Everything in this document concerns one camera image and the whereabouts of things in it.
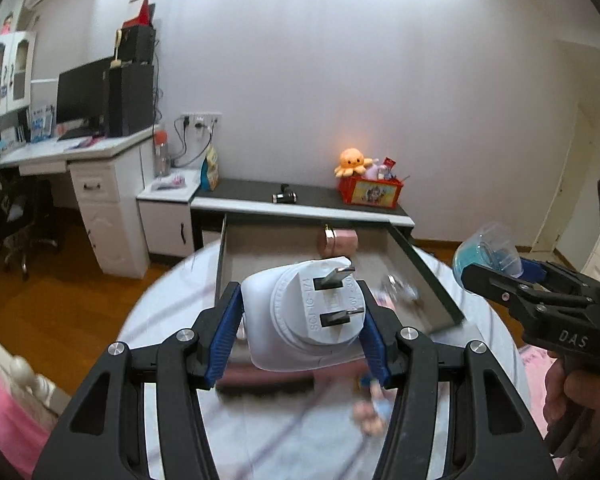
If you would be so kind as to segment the person's right hand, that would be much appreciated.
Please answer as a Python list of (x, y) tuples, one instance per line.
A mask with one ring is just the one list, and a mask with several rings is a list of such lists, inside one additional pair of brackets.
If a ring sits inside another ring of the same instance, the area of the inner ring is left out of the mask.
[(600, 375), (586, 370), (567, 373), (562, 357), (556, 352), (548, 352), (553, 364), (545, 375), (546, 396), (543, 416), (547, 429), (551, 430), (561, 420), (572, 402), (592, 410), (590, 426), (582, 434), (579, 444), (587, 450), (598, 445), (600, 440)]

